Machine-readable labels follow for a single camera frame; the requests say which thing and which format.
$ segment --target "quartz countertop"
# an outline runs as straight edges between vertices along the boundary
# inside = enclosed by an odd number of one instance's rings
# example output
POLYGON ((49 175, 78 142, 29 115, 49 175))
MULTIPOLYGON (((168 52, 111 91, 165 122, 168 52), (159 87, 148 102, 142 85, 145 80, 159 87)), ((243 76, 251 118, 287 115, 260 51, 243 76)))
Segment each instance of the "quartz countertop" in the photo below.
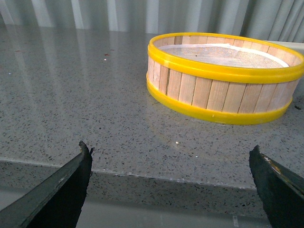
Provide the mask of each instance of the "quartz countertop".
POLYGON ((270 123, 194 119, 147 91, 154 36, 0 27, 0 160, 62 166, 83 140, 95 147, 98 173, 254 190, 248 159, 258 144, 304 176, 303 80, 286 114, 270 123))

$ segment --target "white mesh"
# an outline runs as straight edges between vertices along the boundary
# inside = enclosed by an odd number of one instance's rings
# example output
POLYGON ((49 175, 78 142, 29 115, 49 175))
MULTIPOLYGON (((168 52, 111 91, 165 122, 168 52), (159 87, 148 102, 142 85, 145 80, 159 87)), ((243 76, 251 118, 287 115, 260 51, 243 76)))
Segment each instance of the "white mesh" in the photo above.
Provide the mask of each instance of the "white mesh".
POLYGON ((268 53, 230 44, 167 45, 159 49, 182 58, 230 67, 288 67, 286 62, 268 53))

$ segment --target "yellow plastic rim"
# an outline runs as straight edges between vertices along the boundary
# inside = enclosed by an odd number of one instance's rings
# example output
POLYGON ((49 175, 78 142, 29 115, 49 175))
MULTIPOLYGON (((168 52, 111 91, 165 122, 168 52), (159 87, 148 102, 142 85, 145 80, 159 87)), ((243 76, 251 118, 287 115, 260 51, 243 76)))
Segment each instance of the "yellow plastic rim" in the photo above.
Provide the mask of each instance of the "yellow plastic rim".
POLYGON ((290 102, 283 108, 255 114, 243 114, 243 113, 225 113, 219 111, 208 110, 204 108, 194 107, 189 104, 174 100, 171 97, 158 91, 148 79, 147 74, 147 88, 150 94, 160 103, 173 109, 176 112, 201 119, 210 122, 216 122, 221 124, 235 124, 235 125, 252 125, 263 124, 280 118, 287 110, 290 102))
POLYGON ((223 34, 213 34, 213 33, 170 33, 160 36, 156 36, 150 40, 148 45, 148 55, 159 64, 179 71, 185 74, 227 81, 227 82, 237 82, 237 83, 252 83, 252 84, 267 84, 267 83, 281 83, 289 82, 299 79, 304 74, 304 56, 292 49, 287 47, 273 44, 257 39, 238 37, 232 35, 223 34), (231 67, 231 66, 221 66, 209 63, 202 63, 198 61, 193 61, 178 56, 168 54, 160 49, 158 49, 154 42, 168 37, 176 36, 209 36, 209 37, 221 37, 221 38, 232 38, 250 41, 254 43, 259 43, 267 45, 270 47, 275 47, 283 51, 289 52, 294 56, 297 56, 301 63, 296 66, 283 67, 283 68, 270 68, 270 69, 257 69, 257 68, 241 68, 241 67, 231 67))

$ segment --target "gray speckled countertop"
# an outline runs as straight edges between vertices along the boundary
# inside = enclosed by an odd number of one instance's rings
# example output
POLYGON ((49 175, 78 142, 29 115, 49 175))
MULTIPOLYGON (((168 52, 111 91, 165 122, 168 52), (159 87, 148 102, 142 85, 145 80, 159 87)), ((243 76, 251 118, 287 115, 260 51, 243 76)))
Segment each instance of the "gray speckled countertop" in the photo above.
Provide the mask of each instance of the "gray speckled countertop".
POLYGON ((304 176, 303 80, 276 121, 197 120, 148 93, 147 45, 154 36, 0 28, 0 160, 61 166, 83 140, 95 147, 92 168, 100 175, 254 191, 248 159, 259 144, 262 153, 304 176))

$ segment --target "curtain fold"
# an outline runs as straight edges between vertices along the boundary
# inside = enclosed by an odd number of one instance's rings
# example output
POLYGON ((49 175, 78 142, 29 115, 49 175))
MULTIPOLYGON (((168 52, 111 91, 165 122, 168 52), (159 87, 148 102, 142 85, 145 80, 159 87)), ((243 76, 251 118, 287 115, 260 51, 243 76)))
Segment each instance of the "curtain fold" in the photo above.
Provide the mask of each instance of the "curtain fold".
POLYGON ((304 42, 304 0, 0 0, 0 24, 304 42))

